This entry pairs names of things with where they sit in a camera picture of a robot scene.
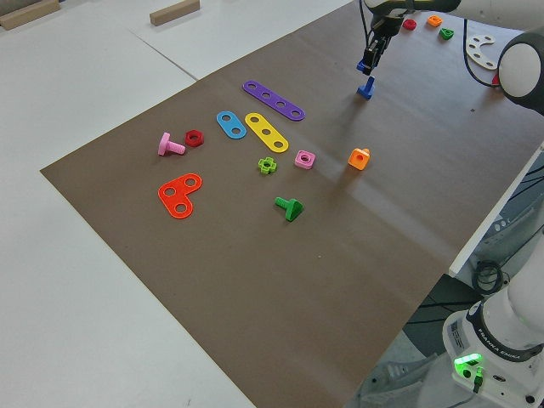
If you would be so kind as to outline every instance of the pink square nut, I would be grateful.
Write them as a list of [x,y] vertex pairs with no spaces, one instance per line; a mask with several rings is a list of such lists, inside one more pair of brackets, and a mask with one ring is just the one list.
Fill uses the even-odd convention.
[[314,165],[315,154],[306,150],[299,150],[295,157],[295,166],[309,170]]

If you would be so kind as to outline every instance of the purple strip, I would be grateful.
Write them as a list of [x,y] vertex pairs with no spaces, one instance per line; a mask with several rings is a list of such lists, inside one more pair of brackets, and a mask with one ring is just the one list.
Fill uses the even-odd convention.
[[242,87],[248,94],[254,96],[261,102],[264,102],[266,105],[270,106],[275,111],[280,112],[283,116],[292,121],[302,121],[306,117],[304,110],[292,102],[289,102],[287,99],[282,98],[280,95],[261,85],[257,81],[247,81]]

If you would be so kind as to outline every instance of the green light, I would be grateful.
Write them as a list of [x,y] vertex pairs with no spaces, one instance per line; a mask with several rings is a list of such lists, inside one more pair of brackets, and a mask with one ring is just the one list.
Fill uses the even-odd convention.
[[475,361],[475,360],[480,361],[481,359],[482,359],[481,354],[474,353],[474,354],[466,355],[464,357],[459,357],[458,359],[453,360],[453,362],[456,366],[461,366],[465,363],[468,363],[469,361]]

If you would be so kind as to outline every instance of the lime green nut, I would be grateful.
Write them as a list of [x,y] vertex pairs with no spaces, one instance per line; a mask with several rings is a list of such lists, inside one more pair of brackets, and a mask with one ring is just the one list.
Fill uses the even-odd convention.
[[450,30],[449,28],[441,28],[440,29],[440,36],[444,38],[445,40],[449,40],[453,37],[453,30]]
[[275,204],[286,210],[286,220],[289,222],[298,217],[304,209],[303,203],[294,198],[288,201],[284,198],[276,197]]
[[277,163],[274,161],[272,157],[265,157],[264,159],[260,159],[258,161],[258,168],[261,169],[262,174],[270,174],[275,172],[275,168],[277,167]]

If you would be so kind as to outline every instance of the brown mat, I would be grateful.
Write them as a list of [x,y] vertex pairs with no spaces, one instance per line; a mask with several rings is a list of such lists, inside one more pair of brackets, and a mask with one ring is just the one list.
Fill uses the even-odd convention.
[[[540,116],[469,78],[460,34],[436,35],[395,38],[366,102],[348,4],[42,172],[258,408],[340,407],[542,141]],[[307,117],[262,105],[248,79]],[[228,139],[223,110],[263,113],[290,149]],[[191,128],[204,145],[156,154],[162,132]],[[363,173],[347,166],[355,147],[371,149]],[[294,167],[300,149],[314,169]],[[275,174],[258,172],[265,156]],[[185,173],[203,185],[177,220],[157,189]],[[288,223],[276,196],[306,209]]]

